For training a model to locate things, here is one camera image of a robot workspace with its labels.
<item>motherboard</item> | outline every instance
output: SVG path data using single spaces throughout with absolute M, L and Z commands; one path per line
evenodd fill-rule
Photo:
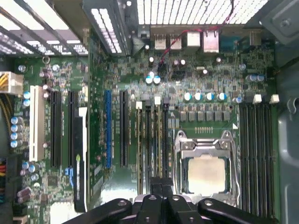
M 110 58 L 91 31 L 89 58 L 17 59 L 24 94 L 14 116 L 23 125 L 13 151 L 30 189 L 19 197 L 29 223 L 133 201 L 150 193 L 154 176 L 171 178 L 174 193 L 194 203 L 213 197 L 279 217 L 274 45 L 227 42 L 219 53 L 163 55 L 152 43 Z

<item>white pci slot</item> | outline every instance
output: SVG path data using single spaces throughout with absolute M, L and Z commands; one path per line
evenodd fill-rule
M 44 159 L 45 101 L 41 86 L 30 86 L 29 161 Z

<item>cable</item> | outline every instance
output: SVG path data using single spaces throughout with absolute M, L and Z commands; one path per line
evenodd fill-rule
M 183 32 L 181 32 L 180 35 L 178 35 L 178 37 L 177 37 L 174 41 L 171 42 L 169 48 L 166 49 L 166 51 L 164 51 L 164 53 L 162 54 L 161 62 L 160 62 L 160 63 L 163 63 L 163 62 L 164 62 L 164 57 L 165 57 L 165 55 L 170 51 L 172 45 L 173 45 L 176 41 L 178 41 L 178 40 L 180 39 L 180 37 L 181 37 L 184 33 L 186 33 L 186 32 L 190 32 L 190 31 L 197 31 L 197 32 L 216 31 L 216 30 L 220 29 L 224 24 L 226 24 L 226 23 L 229 21 L 231 15 L 232 15 L 233 12 L 234 12 L 234 0 L 230 0 L 230 4 L 231 4 L 231 9 L 230 9 L 229 15 L 226 17 L 226 19 L 223 21 L 223 23 L 222 23 L 221 25 L 219 25 L 219 26 L 213 26 L 213 27 L 210 27 L 210 28 L 205 29 L 205 30 L 203 30 L 203 29 L 186 29 L 186 30 L 184 30 Z

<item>pci express slot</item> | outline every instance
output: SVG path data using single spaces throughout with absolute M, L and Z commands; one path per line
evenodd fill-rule
M 240 105 L 242 209 L 274 216 L 274 177 L 269 104 Z
M 106 102 L 106 145 L 107 145 L 107 161 L 106 167 L 111 168 L 112 160 L 112 92 L 111 90 L 105 91 Z
M 163 104 L 163 127 L 162 127 L 162 175 L 168 177 L 168 104 Z
M 68 92 L 69 98 L 69 167 L 73 166 L 74 145 L 73 145 L 73 123 L 78 116 L 78 92 Z
M 120 163 L 128 167 L 128 91 L 120 91 Z
M 62 95 L 61 92 L 51 92 L 51 166 L 58 168 L 62 165 L 61 132 L 62 132 Z

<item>blue pci express slot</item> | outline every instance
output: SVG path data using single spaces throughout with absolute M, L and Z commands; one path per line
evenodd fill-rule
M 107 142 L 107 161 L 106 167 L 111 168 L 111 151 L 112 151 L 112 100 L 111 100 L 111 90 L 105 91 L 105 99 L 106 99 L 106 115 L 107 115 L 107 123 L 106 123 L 106 142 Z

